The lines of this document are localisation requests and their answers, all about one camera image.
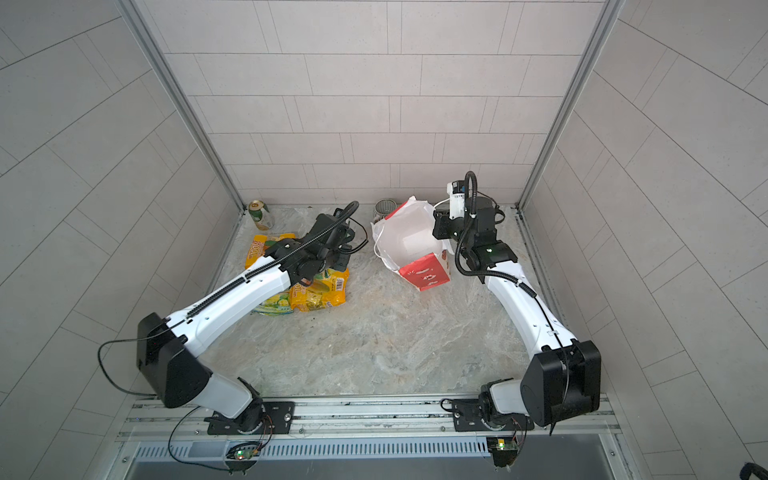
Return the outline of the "green rainbow snack bag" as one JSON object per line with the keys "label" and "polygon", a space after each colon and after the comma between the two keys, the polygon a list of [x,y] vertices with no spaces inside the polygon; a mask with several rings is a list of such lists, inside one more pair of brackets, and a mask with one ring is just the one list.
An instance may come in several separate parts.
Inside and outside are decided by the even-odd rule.
{"label": "green rainbow snack bag", "polygon": [[280,292],[263,301],[251,310],[252,313],[265,316],[282,316],[294,312],[289,291]]}

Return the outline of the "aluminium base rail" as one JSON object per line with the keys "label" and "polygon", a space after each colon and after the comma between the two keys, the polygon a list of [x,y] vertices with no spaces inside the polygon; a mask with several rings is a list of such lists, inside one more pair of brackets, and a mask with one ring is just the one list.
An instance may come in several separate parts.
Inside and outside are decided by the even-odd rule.
{"label": "aluminium base rail", "polygon": [[[276,439],[373,438],[373,437],[437,437],[451,435],[492,435],[527,433],[614,434],[621,431],[606,395],[600,396],[597,411],[561,421],[555,427],[534,425],[527,432],[457,432],[452,415],[440,407],[440,401],[474,399],[473,394],[374,395],[331,397],[275,397],[271,402],[294,402],[290,431],[274,434]],[[240,439],[241,435],[208,435],[205,417],[210,409],[192,406],[167,409],[158,401],[135,400],[117,438],[120,440],[176,439]]]}

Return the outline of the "aluminium corner post right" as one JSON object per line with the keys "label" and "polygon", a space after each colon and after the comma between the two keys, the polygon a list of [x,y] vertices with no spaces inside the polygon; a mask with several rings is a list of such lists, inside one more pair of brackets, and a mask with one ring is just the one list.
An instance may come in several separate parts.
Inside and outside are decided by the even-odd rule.
{"label": "aluminium corner post right", "polygon": [[583,55],[577,65],[557,115],[553,121],[549,133],[545,138],[540,154],[523,190],[518,210],[523,211],[532,201],[533,194],[540,183],[544,171],[553,155],[557,142],[567,126],[568,120],[574,111],[578,99],[585,88],[591,72],[593,71],[600,53],[606,43],[613,26],[615,25],[624,1],[608,0],[600,11],[595,27],[585,46]]}

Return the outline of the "green yellow Fox's candy bag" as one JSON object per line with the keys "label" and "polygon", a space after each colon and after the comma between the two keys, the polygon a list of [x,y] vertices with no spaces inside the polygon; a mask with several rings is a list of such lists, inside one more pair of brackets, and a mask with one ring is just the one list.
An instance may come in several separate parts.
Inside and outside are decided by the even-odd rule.
{"label": "green yellow Fox's candy bag", "polygon": [[316,274],[310,290],[321,294],[326,292],[344,292],[349,278],[349,270],[339,271],[328,268]]}

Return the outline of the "white red printed paper bag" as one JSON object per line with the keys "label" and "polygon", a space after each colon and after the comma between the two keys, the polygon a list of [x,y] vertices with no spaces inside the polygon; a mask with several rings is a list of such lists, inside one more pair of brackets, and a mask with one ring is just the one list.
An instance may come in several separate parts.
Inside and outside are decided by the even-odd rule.
{"label": "white red printed paper bag", "polygon": [[434,207],[411,196],[392,213],[372,223],[374,254],[387,269],[419,291],[450,281],[449,240],[437,239]]}

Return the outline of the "grey ribbed ceramic mug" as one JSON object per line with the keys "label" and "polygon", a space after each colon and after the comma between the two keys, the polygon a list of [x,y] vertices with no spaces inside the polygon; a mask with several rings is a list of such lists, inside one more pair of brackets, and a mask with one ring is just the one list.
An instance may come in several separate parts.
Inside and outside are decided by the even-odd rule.
{"label": "grey ribbed ceramic mug", "polygon": [[400,204],[394,199],[382,199],[374,205],[374,216],[372,224],[385,220],[389,215],[397,210]]}

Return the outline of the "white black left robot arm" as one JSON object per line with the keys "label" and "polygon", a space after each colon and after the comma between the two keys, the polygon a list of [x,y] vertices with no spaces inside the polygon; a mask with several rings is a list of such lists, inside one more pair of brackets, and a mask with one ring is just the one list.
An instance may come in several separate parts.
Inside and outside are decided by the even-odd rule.
{"label": "white black left robot arm", "polygon": [[308,287],[328,268],[347,265],[356,252],[350,225],[352,201],[320,214],[303,237],[277,241],[242,274],[203,299],[165,317],[151,313],[137,329],[137,368],[167,408],[188,404],[210,409],[234,429],[251,432],[265,415],[254,387],[207,367],[200,356],[230,327],[270,297],[295,285]]}

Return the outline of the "yellow orange snack bag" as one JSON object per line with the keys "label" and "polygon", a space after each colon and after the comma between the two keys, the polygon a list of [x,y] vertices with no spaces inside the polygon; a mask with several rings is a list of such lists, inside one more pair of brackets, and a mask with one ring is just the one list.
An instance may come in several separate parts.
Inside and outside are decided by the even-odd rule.
{"label": "yellow orange snack bag", "polygon": [[247,252],[245,268],[249,269],[259,258],[264,256],[268,248],[284,239],[296,239],[296,235],[294,233],[285,233],[278,236],[255,235]]}

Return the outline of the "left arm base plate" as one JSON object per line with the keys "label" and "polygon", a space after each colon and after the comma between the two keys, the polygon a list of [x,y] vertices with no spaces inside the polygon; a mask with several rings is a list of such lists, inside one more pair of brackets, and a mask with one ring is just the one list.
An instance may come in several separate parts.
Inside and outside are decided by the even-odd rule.
{"label": "left arm base plate", "polygon": [[254,400],[233,419],[214,412],[204,421],[208,424],[208,435],[287,434],[294,410],[294,402]]}

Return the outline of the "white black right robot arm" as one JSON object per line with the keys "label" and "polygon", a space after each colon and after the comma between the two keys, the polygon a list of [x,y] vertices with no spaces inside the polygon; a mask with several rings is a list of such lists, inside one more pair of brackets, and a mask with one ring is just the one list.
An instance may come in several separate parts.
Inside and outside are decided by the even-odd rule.
{"label": "white black right robot arm", "polygon": [[500,302],[521,336],[530,358],[519,380],[484,385],[481,421],[490,429],[529,424],[540,427],[596,411],[600,405],[601,354],[580,341],[530,285],[512,248],[497,237],[504,214],[482,194],[474,172],[447,187],[449,206],[434,213],[433,235],[455,244],[454,265],[476,278]]}

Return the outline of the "left circuit board green LED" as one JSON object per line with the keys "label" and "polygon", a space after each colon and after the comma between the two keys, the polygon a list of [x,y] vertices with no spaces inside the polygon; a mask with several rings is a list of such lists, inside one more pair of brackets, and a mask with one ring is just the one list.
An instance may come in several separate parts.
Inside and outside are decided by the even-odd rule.
{"label": "left circuit board green LED", "polygon": [[228,462],[255,462],[260,456],[264,446],[263,442],[249,441],[236,444],[229,448],[225,454]]}

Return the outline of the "green white drink can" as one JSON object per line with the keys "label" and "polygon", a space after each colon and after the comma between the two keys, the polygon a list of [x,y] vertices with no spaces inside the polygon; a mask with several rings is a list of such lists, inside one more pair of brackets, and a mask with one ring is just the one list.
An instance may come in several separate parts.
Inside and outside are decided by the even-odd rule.
{"label": "green white drink can", "polygon": [[261,200],[254,200],[248,205],[248,213],[261,231],[268,231],[273,227],[274,221],[268,206]]}

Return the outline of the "aluminium corner post left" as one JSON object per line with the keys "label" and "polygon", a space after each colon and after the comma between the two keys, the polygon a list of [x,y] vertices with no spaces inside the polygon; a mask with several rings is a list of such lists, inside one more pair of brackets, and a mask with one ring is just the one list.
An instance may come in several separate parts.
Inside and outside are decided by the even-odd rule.
{"label": "aluminium corner post left", "polygon": [[137,3],[131,0],[116,0],[115,3],[127,23],[129,30],[158,77],[161,86],[176,108],[182,122],[195,140],[196,145],[199,147],[210,166],[214,169],[235,205],[241,212],[244,212],[246,210],[246,205],[242,197],[230,175],[227,173],[219,155],[215,151],[198,115],[195,113],[177,78],[172,72],[171,66],[165,59],[159,44],[150,32],[147,22],[138,9]]}

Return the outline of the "right circuit board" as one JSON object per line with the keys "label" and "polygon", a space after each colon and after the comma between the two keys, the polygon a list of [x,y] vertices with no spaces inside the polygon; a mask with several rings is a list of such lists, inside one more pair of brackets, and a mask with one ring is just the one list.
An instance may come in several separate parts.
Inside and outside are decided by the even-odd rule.
{"label": "right circuit board", "polygon": [[487,437],[486,443],[496,468],[511,467],[520,454],[521,445],[516,437]]}

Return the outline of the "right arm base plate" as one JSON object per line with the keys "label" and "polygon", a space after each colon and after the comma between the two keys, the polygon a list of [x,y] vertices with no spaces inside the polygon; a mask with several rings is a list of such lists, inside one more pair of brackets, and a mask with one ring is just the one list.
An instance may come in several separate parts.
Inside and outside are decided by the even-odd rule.
{"label": "right arm base plate", "polygon": [[440,407],[452,415],[457,432],[527,432],[534,427],[533,421],[525,414],[498,413],[488,401],[479,398],[444,398]]}

